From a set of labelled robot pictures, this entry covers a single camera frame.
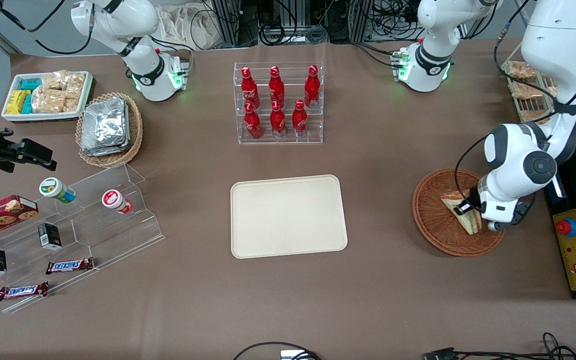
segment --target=white tray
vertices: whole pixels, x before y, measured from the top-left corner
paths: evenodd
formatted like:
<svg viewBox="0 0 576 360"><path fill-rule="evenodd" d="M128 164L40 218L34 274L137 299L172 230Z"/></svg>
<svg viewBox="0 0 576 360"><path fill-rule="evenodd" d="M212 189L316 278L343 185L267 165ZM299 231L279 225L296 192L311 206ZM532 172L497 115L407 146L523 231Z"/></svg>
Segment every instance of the white tray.
<svg viewBox="0 0 576 360"><path fill-rule="evenodd" d="M45 123L50 121L66 121L66 120L76 120L80 116L80 112L84 110L86 103L89 98L90 88L92 87L93 77L88 71L69 71L69 73L83 74L86 75L84 80L84 86L81 90L81 95L79 96L79 103L77 105L76 111L69 112L54 112L54 113L32 113L32 114L7 114L6 105L8 105L10 96L13 91L19 90L19 83L22 80L27 79L41 79L42 76L50 74L49 72L37 72L37 73L20 73L15 75L12 79L12 84L10 89L8 89L8 94L6 96L6 101L4 102L4 107L1 109L1 117L10 121L10 123Z"/></svg>
<svg viewBox="0 0 576 360"><path fill-rule="evenodd" d="M348 244L334 175L237 182L230 189L235 258L324 253Z"/></svg>

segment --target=tabletop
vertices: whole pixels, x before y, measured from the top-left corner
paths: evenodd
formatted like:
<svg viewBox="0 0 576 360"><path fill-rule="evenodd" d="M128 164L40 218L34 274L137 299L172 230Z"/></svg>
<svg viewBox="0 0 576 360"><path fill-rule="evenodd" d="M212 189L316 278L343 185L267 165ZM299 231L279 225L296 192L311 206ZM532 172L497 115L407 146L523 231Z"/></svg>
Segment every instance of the tabletop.
<svg viewBox="0 0 576 360"><path fill-rule="evenodd" d="M494 39L463 41L431 93L395 83L387 66L350 45L197 52L186 91L156 103L138 93L116 55L13 55L13 75L90 71L95 96L135 100L144 139L130 164L146 178L144 200L166 239L19 312L0 312L0 360L228 360L264 341L299 344L328 360L418 359L444 347L542 351L545 331L576 349L576 300L542 194L498 248L475 258L437 250L412 216L412 193L426 174L454 167L496 125L517 121L493 47ZM233 65L264 61L324 62L323 144L238 144ZM78 157L73 122L0 119L3 126L51 148L54 176L66 183L101 170ZM489 170L480 147L462 166ZM321 174L340 181L344 250L231 254L234 183ZM0 198L36 199L37 184L52 175L29 164L0 171ZM278 358L276 347L245 357Z"/></svg>

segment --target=red button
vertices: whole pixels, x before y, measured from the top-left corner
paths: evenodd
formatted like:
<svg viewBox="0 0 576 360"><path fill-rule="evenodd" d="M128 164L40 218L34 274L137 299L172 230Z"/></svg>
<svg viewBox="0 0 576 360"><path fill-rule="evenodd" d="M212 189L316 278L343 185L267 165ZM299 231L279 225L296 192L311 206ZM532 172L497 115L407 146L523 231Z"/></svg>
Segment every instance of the red button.
<svg viewBox="0 0 576 360"><path fill-rule="evenodd" d="M568 235L572 231L572 226L565 219L560 219L560 221L557 221L557 225L555 227L557 228L557 232L562 235Z"/></svg>

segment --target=bottle cap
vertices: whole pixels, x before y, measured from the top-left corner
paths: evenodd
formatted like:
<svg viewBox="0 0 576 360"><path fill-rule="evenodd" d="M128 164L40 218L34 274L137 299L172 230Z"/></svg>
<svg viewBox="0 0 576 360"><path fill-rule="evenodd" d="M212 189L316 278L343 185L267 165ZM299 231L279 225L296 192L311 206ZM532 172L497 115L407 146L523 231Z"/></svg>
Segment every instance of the bottle cap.
<svg viewBox="0 0 576 360"><path fill-rule="evenodd" d="M101 196L101 203L103 203L103 205L109 209L118 208L122 205L123 202L124 196L116 189L110 189L103 193Z"/></svg>
<svg viewBox="0 0 576 360"><path fill-rule="evenodd" d="M64 183L56 177L48 177L39 184L39 193L48 198L57 196L64 189Z"/></svg>

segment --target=snickers bar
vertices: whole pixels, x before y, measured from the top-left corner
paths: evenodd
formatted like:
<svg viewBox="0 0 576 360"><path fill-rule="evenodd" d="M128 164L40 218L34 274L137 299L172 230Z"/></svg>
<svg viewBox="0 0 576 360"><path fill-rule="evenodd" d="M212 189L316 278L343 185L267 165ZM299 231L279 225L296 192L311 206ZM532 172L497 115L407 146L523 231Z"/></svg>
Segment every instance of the snickers bar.
<svg viewBox="0 0 576 360"><path fill-rule="evenodd" d="M2 287L0 290L0 301L16 299L26 296L46 296L48 295L48 281L39 285L21 287Z"/></svg>
<svg viewBox="0 0 576 360"><path fill-rule="evenodd" d="M87 257L85 259L70 260L62 262L48 262L48 269L46 270L46 275L52 274L53 272L66 272L66 271L78 271L78 270L89 270L94 268L95 264L92 257Z"/></svg>

